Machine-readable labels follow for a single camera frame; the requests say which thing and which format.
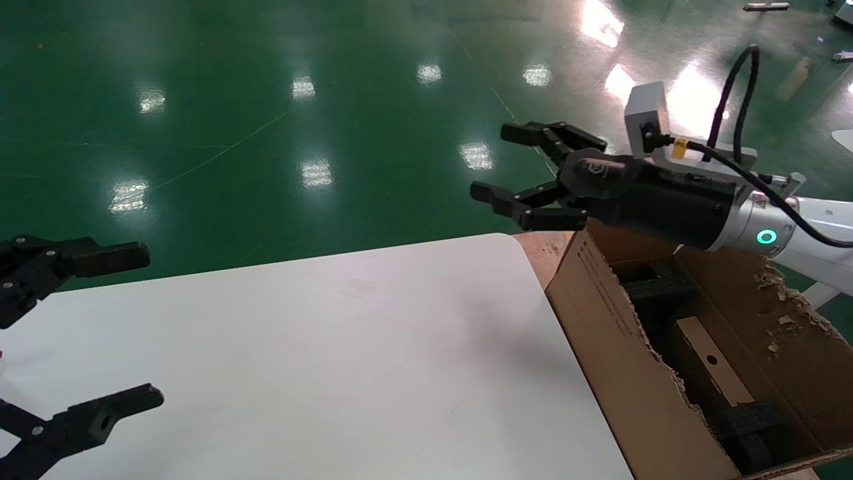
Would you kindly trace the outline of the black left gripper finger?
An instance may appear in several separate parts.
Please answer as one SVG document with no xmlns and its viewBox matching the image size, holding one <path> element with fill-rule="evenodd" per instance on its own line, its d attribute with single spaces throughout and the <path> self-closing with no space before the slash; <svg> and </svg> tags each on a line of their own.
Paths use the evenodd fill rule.
<svg viewBox="0 0 853 480">
<path fill-rule="evenodd" d="M 151 253 L 140 242 L 103 246 L 91 237 L 53 242 L 21 235 L 1 243 L 1 327 L 8 329 L 74 277 L 143 269 Z"/>
<path fill-rule="evenodd" d="M 1 477 L 39 479 L 67 457 L 105 444 L 116 422 L 163 403 L 150 383 L 68 407 L 49 420 L 2 400 L 2 431 L 19 441 L 2 457 Z"/>
</svg>

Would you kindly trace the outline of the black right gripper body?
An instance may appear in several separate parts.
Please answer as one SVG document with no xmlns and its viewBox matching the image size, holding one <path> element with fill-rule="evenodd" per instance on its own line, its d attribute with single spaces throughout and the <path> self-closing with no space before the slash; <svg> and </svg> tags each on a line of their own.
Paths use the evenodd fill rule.
<svg viewBox="0 0 853 480">
<path fill-rule="evenodd" d="M 716 242 L 736 197 L 733 183 L 693 179 L 594 148 L 567 154 L 558 182 L 579 209 L 603 224 L 699 249 Z"/>
</svg>

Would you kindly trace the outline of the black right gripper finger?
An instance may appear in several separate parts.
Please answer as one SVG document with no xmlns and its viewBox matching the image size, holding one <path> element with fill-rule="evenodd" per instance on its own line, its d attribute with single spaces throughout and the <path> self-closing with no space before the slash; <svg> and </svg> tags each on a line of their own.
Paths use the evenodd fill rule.
<svg viewBox="0 0 853 480">
<path fill-rule="evenodd" d="M 590 195 L 572 191 L 560 181 L 510 191 L 475 181 L 470 197 L 490 206 L 496 215 L 512 219 L 522 231 L 581 231 L 589 216 Z"/>
<path fill-rule="evenodd" d="M 565 122 L 504 123 L 500 127 L 500 139 L 540 149 L 554 164 L 563 163 L 567 155 L 578 150 L 596 149 L 605 152 L 608 145 L 604 139 Z"/>
</svg>

